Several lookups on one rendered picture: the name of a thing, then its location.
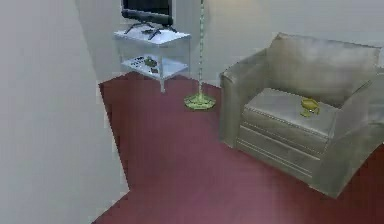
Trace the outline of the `black television set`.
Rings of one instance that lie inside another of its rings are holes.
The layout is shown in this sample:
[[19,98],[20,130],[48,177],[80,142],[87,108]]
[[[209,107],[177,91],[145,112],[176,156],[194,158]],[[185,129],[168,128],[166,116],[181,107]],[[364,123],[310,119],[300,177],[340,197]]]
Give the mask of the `black television set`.
[[121,15],[125,19],[135,20],[125,34],[133,28],[147,25],[152,27],[152,23],[161,25],[150,36],[149,40],[160,34],[162,30],[177,32],[173,28],[172,0],[121,0]]

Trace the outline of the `yellow gold jar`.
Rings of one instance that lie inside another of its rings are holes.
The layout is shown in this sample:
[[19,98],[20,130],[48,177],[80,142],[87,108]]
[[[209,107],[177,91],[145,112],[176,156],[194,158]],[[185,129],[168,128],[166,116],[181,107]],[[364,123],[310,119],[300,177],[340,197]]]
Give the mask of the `yellow gold jar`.
[[301,115],[304,117],[310,117],[312,114],[318,115],[320,112],[319,103],[312,98],[303,98],[301,106],[303,108]]

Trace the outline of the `white glass television stand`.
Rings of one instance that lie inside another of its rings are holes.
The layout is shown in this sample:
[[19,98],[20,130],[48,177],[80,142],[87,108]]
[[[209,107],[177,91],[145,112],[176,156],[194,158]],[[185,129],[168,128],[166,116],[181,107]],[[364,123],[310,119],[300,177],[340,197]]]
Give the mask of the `white glass television stand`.
[[[121,70],[137,72],[160,83],[160,92],[165,92],[165,82],[176,75],[190,74],[191,35],[182,32],[162,30],[151,40],[149,36],[157,28],[141,26],[115,31],[114,38],[119,54]],[[150,57],[157,62],[156,67],[149,67],[144,60]]]

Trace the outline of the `green floor lamp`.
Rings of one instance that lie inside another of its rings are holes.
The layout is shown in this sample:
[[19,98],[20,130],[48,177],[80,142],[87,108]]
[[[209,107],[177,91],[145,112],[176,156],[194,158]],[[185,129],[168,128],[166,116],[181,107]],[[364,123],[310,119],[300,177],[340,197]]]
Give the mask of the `green floor lamp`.
[[216,104],[213,97],[203,92],[204,10],[204,0],[200,0],[198,91],[196,94],[184,98],[185,106],[191,110],[208,110],[212,109]]

